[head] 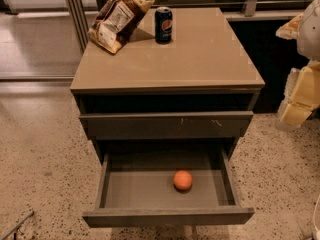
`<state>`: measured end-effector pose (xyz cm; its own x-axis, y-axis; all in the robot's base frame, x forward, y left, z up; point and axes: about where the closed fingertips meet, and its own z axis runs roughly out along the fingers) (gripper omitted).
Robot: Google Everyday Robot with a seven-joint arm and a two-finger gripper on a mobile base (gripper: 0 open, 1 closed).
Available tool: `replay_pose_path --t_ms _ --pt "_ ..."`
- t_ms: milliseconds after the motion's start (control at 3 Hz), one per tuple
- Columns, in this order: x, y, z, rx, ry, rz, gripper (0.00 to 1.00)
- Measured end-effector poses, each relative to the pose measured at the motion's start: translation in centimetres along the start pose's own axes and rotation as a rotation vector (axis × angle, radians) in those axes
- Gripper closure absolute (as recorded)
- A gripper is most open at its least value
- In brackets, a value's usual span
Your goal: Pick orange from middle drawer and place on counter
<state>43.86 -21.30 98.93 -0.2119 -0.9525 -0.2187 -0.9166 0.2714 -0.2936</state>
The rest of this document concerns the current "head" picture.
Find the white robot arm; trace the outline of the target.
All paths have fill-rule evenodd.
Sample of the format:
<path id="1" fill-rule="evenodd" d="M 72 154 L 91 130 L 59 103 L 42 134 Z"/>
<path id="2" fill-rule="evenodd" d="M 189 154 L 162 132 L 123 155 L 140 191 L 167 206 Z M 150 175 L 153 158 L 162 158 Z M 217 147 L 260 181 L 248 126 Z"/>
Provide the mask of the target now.
<path id="1" fill-rule="evenodd" d="M 292 131 L 320 106 L 320 0 L 313 0 L 303 13 L 281 26 L 276 36 L 295 39 L 297 52 L 309 60 L 302 69 L 291 69 L 277 112 L 276 126 Z"/>

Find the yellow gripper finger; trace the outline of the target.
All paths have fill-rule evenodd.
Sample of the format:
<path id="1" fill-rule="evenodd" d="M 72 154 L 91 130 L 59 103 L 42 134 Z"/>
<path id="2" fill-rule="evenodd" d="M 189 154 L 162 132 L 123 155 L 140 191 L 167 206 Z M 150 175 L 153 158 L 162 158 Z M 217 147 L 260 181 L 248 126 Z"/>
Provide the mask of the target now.
<path id="1" fill-rule="evenodd" d="M 279 127 L 299 128 L 320 106 L 320 63 L 292 68 L 279 106 Z"/>
<path id="2" fill-rule="evenodd" d="M 299 37 L 300 23 L 302 17 L 303 14 L 298 14 L 290 21 L 279 27 L 276 31 L 276 36 L 286 40 L 297 40 Z"/>

